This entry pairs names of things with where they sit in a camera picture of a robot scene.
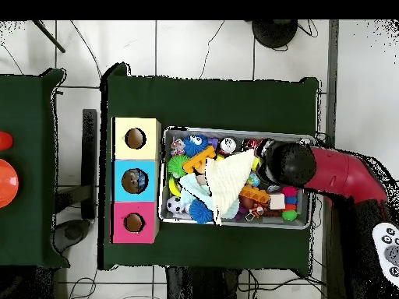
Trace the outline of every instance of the green spiky ball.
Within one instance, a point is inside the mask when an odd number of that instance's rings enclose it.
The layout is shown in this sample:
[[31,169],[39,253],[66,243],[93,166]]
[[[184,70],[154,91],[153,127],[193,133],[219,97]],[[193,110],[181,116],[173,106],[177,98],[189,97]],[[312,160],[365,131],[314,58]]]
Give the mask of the green spiky ball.
[[168,161],[168,173],[173,175],[176,179],[186,175],[186,172],[183,170],[183,163],[189,159],[190,158],[186,155],[174,155]]

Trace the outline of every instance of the green tablecloth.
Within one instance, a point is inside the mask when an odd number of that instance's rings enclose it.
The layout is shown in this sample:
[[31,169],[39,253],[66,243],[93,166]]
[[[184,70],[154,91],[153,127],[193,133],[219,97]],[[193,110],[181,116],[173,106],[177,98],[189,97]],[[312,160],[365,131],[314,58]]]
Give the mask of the green tablecloth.
[[101,158],[106,157],[106,161],[100,166],[99,267],[159,264],[276,268],[296,269],[306,275],[309,227],[282,230],[161,223],[154,244],[110,244],[109,141],[111,117],[156,118],[162,128],[178,125],[313,135],[317,79],[300,83],[235,82],[130,77],[126,71],[125,64],[114,65],[101,83]]
[[55,206],[55,121],[51,93],[61,69],[41,76],[0,75],[0,131],[13,146],[0,151],[19,177],[14,200],[0,209],[0,265],[67,267],[51,244]]

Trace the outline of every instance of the white remote control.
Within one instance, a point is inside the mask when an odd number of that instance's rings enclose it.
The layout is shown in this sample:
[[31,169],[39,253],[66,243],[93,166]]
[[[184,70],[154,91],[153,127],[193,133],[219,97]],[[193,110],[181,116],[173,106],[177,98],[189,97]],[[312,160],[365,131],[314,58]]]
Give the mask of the white remote control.
[[399,229],[391,223],[379,223],[373,229],[373,240],[383,275],[399,287]]

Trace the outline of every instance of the gray plastic bin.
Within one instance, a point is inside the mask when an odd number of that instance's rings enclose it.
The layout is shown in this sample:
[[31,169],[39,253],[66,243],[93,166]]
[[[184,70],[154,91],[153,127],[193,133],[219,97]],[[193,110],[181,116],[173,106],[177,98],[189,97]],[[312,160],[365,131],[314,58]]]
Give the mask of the gray plastic bin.
[[[218,138],[223,139],[227,137],[234,138],[237,142],[237,149],[242,145],[242,141],[244,139],[264,139],[264,138],[272,138],[277,141],[287,141],[287,142],[297,142],[300,139],[309,139],[311,143],[315,142],[315,139],[310,135],[293,135],[293,134],[278,134],[278,133],[262,133],[262,132],[247,132],[247,131],[230,131],[230,130],[222,130],[222,129],[210,129],[210,128],[175,128],[175,127],[167,127],[163,132],[163,150],[164,162],[161,165],[161,173],[160,173],[160,194],[158,199],[158,215],[159,217],[169,223],[193,223],[196,226],[201,226],[196,223],[194,220],[184,220],[177,219],[173,217],[173,214],[168,211],[166,207],[167,200],[172,197],[171,193],[168,189],[167,183],[167,171],[165,164],[171,159],[171,144],[174,139],[185,138],[189,135],[199,135],[202,134],[209,138]],[[297,194],[298,205],[297,205],[297,213],[298,216],[293,221],[285,221],[282,217],[272,217],[272,216],[263,216],[259,219],[253,219],[252,221],[246,221],[245,217],[240,220],[235,219],[223,219],[223,226],[242,226],[242,227],[272,227],[272,228],[285,228],[285,229],[305,229],[310,224],[310,210],[312,198],[311,192],[305,192],[303,189],[300,189]]]

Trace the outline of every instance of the green toy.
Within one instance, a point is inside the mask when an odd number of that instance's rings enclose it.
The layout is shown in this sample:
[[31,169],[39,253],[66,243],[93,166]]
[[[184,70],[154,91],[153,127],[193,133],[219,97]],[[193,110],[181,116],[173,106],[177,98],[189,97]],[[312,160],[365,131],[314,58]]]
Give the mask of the green toy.
[[189,160],[189,157],[186,155],[174,155],[168,161],[168,173],[173,175],[176,179],[181,178],[186,175],[186,172],[183,170],[183,163]]
[[287,221],[293,221],[296,219],[296,216],[298,215],[296,211],[290,210],[290,211],[283,211],[281,214],[284,220]]

